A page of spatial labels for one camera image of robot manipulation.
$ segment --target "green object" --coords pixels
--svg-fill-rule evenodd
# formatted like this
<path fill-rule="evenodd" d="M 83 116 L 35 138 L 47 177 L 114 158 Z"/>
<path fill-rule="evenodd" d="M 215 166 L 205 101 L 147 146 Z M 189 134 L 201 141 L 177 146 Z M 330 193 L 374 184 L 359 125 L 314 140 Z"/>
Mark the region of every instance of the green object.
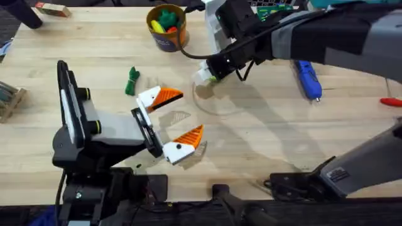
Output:
<path fill-rule="evenodd" d="M 270 14 L 273 14 L 281 10 L 292 10 L 293 6 L 286 4 L 277 4 L 275 6 L 259 6 L 257 7 L 257 15 L 261 21 L 265 21 L 265 18 Z"/>
<path fill-rule="evenodd" d="M 162 27 L 165 30 L 169 29 L 171 26 L 176 26 L 177 23 L 176 13 L 174 12 L 169 13 L 167 9 L 162 9 L 161 15 L 158 18 L 158 22 L 160 25 L 162 25 Z"/>
<path fill-rule="evenodd" d="M 218 82 L 218 79 L 215 76 L 208 78 L 209 82 Z"/>
<path fill-rule="evenodd" d="M 130 72 L 128 73 L 129 78 L 128 82 L 126 85 L 126 94 L 127 95 L 135 95 L 135 85 L 137 82 L 137 79 L 139 78 L 139 72 L 136 71 L 135 67 L 132 67 L 130 69 Z"/>

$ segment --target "red object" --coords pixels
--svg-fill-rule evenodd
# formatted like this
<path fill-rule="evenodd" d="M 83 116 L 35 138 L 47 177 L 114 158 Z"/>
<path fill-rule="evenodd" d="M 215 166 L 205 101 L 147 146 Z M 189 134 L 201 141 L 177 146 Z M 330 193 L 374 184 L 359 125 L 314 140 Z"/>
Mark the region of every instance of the red object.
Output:
<path fill-rule="evenodd" d="M 399 100 L 397 98 L 386 97 L 386 98 L 381 98 L 379 101 L 388 106 L 402 107 L 402 100 Z"/>
<path fill-rule="evenodd" d="M 166 32 L 171 33 L 171 32 L 175 32 L 175 31 L 177 31 L 177 28 L 176 27 L 171 27 Z"/>

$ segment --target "colorful toy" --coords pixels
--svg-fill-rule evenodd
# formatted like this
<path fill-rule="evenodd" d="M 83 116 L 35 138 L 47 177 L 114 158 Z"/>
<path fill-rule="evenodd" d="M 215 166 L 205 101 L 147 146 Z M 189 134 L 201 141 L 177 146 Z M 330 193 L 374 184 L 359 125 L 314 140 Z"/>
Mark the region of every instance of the colorful toy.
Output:
<path fill-rule="evenodd" d="M 175 31 L 177 31 L 177 28 L 175 26 L 173 26 L 173 27 L 169 28 L 166 32 L 171 33 L 171 32 L 175 32 Z"/>
<path fill-rule="evenodd" d="M 151 21 L 151 26 L 152 26 L 152 29 L 157 33 L 165 33 L 166 32 L 165 29 L 156 20 Z"/>
<path fill-rule="evenodd" d="M 158 22 L 160 25 L 162 25 L 164 29 L 168 29 L 171 26 L 176 25 L 177 23 L 176 13 L 174 12 L 169 13 L 167 9 L 162 9 L 161 15 L 158 18 Z"/>
<path fill-rule="evenodd" d="M 138 78 L 139 72 L 136 71 L 135 67 L 132 67 L 129 72 L 129 78 L 125 90 L 127 95 L 135 95 L 135 85 Z"/>

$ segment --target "red toy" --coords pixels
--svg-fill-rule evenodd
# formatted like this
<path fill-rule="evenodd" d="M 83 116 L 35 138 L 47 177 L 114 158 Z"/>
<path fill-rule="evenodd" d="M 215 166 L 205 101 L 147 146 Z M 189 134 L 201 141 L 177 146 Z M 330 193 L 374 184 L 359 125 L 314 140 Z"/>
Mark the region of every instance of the red toy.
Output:
<path fill-rule="evenodd" d="M 172 26 L 171 28 L 169 28 L 166 32 L 167 33 L 171 33 L 171 32 L 175 32 L 177 31 L 177 28 L 175 26 Z"/>

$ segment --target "blue object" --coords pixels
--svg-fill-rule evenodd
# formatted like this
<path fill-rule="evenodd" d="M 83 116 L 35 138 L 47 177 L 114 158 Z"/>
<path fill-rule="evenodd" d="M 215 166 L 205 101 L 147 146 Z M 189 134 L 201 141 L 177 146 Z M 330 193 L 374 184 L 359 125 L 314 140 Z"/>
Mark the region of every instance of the blue object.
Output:
<path fill-rule="evenodd" d="M 30 223 L 30 226 L 54 226 L 55 206 L 50 206 L 42 215 Z"/>
<path fill-rule="evenodd" d="M 2 47 L 0 47 L 0 56 L 7 53 L 8 48 L 11 46 L 11 40 L 6 41 Z"/>
<path fill-rule="evenodd" d="M 322 88 L 312 64 L 310 62 L 299 60 L 295 61 L 295 65 L 298 70 L 298 78 L 303 86 L 307 98 L 320 101 Z"/>
<path fill-rule="evenodd" d="M 310 0 L 314 8 L 327 8 L 331 4 L 350 3 L 357 0 Z M 402 3 L 402 0 L 364 0 L 367 3 Z"/>

